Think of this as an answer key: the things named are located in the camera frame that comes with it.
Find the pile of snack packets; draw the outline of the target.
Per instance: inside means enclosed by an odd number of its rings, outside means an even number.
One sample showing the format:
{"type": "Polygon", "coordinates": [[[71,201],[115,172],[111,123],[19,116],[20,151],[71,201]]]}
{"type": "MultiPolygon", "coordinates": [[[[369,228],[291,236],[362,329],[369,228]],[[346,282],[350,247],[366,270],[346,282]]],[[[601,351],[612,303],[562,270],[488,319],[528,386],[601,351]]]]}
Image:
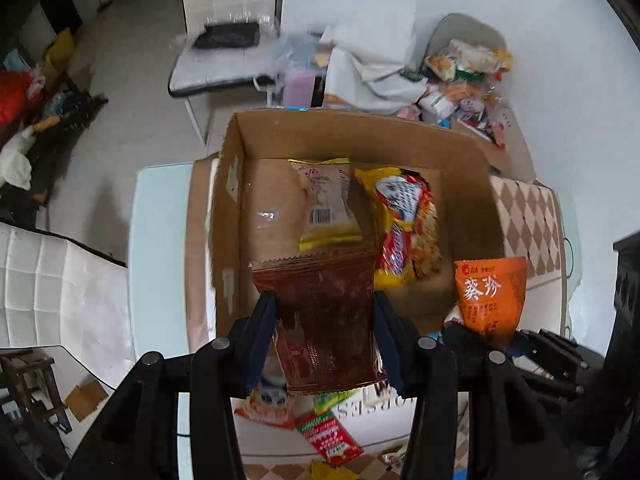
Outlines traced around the pile of snack packets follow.
{"type": "Polygon", "coordinates": [[[448,129],[462,125],[503,150],[508,125],[499,117],[506,107],[500,84],[512,67],[513,56],[505,47],[451,39],[442,50],[423,59],[413,80],[424,82],[425,92],[397,116],[431,120],[448,129]]]}

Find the grey chair with snacks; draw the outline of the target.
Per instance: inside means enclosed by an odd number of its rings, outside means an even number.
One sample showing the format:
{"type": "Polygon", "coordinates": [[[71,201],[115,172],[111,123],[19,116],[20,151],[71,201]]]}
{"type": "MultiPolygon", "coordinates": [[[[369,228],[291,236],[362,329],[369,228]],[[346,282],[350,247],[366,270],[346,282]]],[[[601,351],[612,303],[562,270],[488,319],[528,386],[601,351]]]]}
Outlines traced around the grey chair with snacks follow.
{"type": "Polygon", "coordinates": [[[496,74],[510,72],[512,65],[513,56],[500,32],[461,13],[448,14],[438,22],[422,63],[434,73],[496,74]]]}

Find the green candy bag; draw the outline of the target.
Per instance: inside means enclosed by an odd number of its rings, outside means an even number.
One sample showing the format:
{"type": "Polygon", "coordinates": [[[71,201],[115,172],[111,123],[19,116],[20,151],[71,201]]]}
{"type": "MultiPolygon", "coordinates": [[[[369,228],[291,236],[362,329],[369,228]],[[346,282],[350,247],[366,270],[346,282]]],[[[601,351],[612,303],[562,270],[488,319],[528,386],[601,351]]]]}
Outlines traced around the green candy bag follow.
{"type": "Polygon", "coordinates": [[[329,411],[337,410],[340,406],[351,406],[353,403],[367,401],[369,396],[369,387],[320,393],[314,396],[312,406],[314,407],[314,414],[322,415],[329,411]]]}

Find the far white padded chair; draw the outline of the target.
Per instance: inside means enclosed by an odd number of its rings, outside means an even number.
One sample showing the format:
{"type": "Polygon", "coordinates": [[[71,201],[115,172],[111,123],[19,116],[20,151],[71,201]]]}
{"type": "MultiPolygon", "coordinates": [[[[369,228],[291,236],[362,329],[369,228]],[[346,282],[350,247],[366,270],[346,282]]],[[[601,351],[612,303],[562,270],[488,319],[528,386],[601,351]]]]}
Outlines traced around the far white padded chair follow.
{"type": "Polygon", "coordinates": [[[168,80],[174,98],[277,77],[278,0],[182,0],[186,38],[168,80]]]}

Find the dark red snack packet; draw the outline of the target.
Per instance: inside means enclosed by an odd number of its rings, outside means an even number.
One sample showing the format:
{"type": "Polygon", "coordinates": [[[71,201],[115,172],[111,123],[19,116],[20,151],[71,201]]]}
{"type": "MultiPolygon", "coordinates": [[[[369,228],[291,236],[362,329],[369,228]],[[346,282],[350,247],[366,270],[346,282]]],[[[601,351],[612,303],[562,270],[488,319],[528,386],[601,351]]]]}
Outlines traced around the dark red snack packet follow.
{"type": "Polygon", "coordinates": [[[367,246],[252,266],[258,292],[277,299],[274,348],[288,390],[352,390],[382,374],[373,336],[375,250],[367,246]]]}

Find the small white snack packet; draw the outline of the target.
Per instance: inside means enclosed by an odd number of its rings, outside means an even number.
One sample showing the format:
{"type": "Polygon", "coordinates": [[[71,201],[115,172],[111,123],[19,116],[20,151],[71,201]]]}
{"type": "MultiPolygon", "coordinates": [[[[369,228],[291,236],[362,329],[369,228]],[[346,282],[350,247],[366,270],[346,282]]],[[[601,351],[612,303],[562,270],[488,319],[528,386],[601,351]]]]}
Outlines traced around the small white snack packet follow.
{"type": "Polygon", "coordinates": [[[405,463],[407,450],[408,443],[404,442],[403,444],[394,445],[392,448],[383,451],[378,458],[388,470],[401,470],[405,463]]]}

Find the white padded chair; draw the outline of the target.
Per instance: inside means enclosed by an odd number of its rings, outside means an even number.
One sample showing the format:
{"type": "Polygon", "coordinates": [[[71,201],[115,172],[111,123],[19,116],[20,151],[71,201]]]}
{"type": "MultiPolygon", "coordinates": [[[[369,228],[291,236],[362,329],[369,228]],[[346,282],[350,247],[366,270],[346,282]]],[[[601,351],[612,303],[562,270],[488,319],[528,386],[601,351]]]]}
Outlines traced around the white padded chair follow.
{"type": "Polygon", "coordinates": [[[168,80],[174,98],[277,77],[278,0],[182,0],[186,38],[168,80]]]}
{"type": "Polygon", "coordinates": [[[6,223],[0,258],[1,348],[62,347],[116,389],[137,361],[126,268],[6,223]]]}

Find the near white padded chair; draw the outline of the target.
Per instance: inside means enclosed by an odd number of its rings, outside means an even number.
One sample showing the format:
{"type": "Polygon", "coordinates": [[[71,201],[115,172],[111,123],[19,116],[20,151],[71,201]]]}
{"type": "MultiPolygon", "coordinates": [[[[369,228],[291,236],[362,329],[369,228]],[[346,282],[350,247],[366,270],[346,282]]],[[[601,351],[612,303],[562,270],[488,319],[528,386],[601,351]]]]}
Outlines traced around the near white padded chair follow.
{"type": "Polygon", "coordinates": [[[1,348],[62,347],[116,389],[137,361],[126,268],[6,223],[0,258],[1,348]]]}

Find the black bag on chair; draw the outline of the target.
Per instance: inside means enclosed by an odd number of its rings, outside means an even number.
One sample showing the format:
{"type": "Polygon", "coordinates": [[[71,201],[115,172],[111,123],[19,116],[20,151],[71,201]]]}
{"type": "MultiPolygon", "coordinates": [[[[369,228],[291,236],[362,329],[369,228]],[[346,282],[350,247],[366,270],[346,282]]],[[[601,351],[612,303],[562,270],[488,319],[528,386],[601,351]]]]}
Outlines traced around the black bag on chair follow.
{"type": "Polygon", "coordinates": [[[192,47],[198,50],[246,49],[259,44],[260,28],[256,21],[207,24],[192,47]]]}

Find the red green striped packet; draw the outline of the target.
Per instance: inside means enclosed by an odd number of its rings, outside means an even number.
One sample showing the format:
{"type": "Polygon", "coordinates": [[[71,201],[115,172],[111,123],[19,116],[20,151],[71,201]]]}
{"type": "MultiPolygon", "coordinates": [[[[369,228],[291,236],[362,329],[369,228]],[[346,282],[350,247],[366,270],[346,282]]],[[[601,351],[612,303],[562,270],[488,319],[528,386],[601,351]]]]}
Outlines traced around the red green striped packet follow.
{"type": "Polygon", "coordinates": [[[343,427],[332,411],[314,412],[294,420],[295,429],[331,467],[343,466],[363,454],[363,448],[343,427]]]}

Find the orange seed packet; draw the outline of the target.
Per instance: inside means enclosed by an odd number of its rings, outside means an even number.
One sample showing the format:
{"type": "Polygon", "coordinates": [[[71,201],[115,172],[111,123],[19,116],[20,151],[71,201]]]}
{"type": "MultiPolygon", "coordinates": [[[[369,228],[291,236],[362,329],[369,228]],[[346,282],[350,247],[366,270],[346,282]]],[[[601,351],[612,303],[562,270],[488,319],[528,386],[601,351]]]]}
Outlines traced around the orange seed packet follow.
{"type": "Polygon", "coordinates": [[[491,346],[505,349],[524,309],[527,259],[459,260],[454,278],[464,325],[491,346]]]}

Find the checkered printed table mat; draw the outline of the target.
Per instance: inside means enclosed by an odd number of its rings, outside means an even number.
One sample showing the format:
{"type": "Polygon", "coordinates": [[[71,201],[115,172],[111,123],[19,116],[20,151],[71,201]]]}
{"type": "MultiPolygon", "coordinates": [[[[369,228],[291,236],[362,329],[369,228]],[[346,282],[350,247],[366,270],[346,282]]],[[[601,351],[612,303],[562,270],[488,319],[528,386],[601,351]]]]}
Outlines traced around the checkered printed table mat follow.
{"type": "MultiPolygon", "coordinates": [[[[217,288],[210,259],[213,236],[214,187],[218,157],[194,162],[186,212],[184,239],[184,296],[186,296],[186,338],[190,350],[213,339],[216,329],[216,300],[236,299],[247,292],[256,294],[234,271],[228,271],[229,286],[217,288]]],[[[253,212],[254,223],[246,230],[245,248],[254,258],[274,259],[271,247],[282,242],[283,255],[297,248],[297,217],[303,192],[292,170],[280,159],[265,159],[259,166],[261,184],[280,184],[288,193],[287,205],[269,202],[253,212]]],[[[492,174],[488,178],[495,210],[508,257],[526,258],[527,285],[520,326],[526,330],[545,328],[562,333],[566,324],[565,249],[561,211],[555,192],[537,181],[514,180],[492,174]]]]}

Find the yellow red noodle packet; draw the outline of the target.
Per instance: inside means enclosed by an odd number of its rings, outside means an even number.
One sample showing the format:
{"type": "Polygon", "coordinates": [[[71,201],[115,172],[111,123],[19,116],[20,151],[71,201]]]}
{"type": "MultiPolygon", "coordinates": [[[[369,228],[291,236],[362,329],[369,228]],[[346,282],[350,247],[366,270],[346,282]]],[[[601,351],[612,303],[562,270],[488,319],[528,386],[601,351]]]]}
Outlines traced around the yellow red noodle packet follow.
{"type": "Polygon", "coordinates": [[[374,288],[401,288],[439,274],[438,214],[427,180],[399,167],[357,169],[355,177],[375,211],[378,261],[374,288]]]}

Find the white tote bag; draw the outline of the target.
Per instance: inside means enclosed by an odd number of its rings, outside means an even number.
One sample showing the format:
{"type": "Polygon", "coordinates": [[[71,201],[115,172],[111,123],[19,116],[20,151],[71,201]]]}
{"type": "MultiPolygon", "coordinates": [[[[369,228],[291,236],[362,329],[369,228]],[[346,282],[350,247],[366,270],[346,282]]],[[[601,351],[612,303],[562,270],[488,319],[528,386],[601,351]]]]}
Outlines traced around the white tote bag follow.
{"type": "Polygon", "coordinates": [[[424,78],[412,81],[390,65],[363,64],[352,52],[335,48],[324,82],[324,107],[395,115],[427,92],[424,78]]]}

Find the orange panda snack bag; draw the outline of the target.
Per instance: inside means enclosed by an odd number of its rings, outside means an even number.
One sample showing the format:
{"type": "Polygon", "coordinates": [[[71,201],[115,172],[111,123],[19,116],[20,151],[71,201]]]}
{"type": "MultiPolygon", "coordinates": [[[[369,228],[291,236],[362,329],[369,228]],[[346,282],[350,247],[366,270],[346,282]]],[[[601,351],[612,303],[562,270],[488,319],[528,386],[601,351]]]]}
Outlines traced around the orange panda snack bag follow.
{"type": "Polygon", "coordinates": [[[294,430],[293,412],[294,398],[288,393],[284,371],[275,356],[268,356],[257,386],[234,414],[256,424],[294,430]]]}

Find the red bag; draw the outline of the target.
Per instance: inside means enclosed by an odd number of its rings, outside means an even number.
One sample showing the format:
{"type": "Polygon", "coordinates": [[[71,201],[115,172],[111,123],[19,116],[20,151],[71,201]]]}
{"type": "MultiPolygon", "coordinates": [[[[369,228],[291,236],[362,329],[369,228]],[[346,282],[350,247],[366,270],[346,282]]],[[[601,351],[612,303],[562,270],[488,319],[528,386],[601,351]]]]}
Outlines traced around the red bag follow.
{"type": "Polygon", "coordinates": [[[44,81],[32,72],[4,70],[0,82],[1,142],[12,132],[21,117],[40,100],[44,81]]]}

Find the pale yellow snack packet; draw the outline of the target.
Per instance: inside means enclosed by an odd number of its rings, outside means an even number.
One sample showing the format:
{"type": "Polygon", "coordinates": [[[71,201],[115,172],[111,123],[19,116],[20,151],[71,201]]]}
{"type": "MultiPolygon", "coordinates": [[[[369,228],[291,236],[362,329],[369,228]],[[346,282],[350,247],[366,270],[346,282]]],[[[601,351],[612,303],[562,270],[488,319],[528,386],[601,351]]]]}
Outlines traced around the pale yellow snack packet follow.
{"type": "Polygon", "coordinates": [[[288,161],[305,195],[305,213],[298,248],[301,252],[337,244],[359,243],[362,232],[349,208],[352,166],[346,157],[307,162],[288,161]]]}

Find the white goose plush toy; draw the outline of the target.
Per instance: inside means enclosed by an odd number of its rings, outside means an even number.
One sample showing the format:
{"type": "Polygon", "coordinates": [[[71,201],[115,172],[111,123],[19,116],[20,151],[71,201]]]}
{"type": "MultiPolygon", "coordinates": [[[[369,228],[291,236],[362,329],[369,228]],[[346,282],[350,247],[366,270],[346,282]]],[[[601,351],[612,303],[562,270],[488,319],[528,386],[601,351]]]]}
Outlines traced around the white goose plush toy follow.
{"type": "Polygon", "coordinates": [[[52,116],[22,131],[15,133],[6,142],[0,154],[1,185],[9,184],[14,188],[29,191],[32,185],[32,164],[27,158],[28,151],[36,142],[36,134],[56,126],[60,116],[52,116]]]}

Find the wooden stool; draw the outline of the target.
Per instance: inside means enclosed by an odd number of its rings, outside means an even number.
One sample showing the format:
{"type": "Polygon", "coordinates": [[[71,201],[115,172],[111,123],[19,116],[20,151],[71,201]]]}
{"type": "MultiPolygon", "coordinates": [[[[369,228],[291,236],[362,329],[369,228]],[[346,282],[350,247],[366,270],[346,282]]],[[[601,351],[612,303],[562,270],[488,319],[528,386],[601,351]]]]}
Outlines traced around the wooden stool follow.
{"type": "Polygon", "coordinates": [[[34,349],[1,351],[1,405],[14,402],[28,422],[48,422],[62,434],[73,431],[54,376],[55,359],[34,349]]]}

